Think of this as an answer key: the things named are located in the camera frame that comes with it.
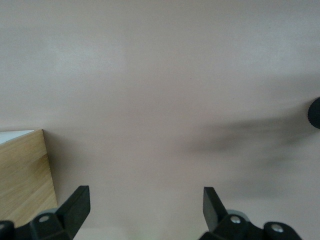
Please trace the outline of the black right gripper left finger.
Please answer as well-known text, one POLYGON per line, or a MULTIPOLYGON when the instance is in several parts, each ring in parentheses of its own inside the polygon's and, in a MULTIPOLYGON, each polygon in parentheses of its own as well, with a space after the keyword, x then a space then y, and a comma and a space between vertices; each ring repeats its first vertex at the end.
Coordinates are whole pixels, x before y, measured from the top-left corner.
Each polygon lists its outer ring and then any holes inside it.
POLYGON ((47 209, 26 224, 0 222, 2 240, 73 240, 90 213, 90 187, 80 185, 57 209, 47 209))

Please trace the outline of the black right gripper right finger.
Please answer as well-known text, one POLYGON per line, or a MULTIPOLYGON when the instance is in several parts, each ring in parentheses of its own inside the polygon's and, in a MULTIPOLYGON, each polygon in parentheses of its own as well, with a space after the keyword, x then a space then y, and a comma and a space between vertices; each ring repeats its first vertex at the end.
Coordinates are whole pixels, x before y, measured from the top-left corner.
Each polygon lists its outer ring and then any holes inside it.
POLYGON ((298 233, 282 222, 255 226, 241 211, 227 210, 213 187, 203 188, 202 212, 208 231, 201 240, 299 240, 298 233))

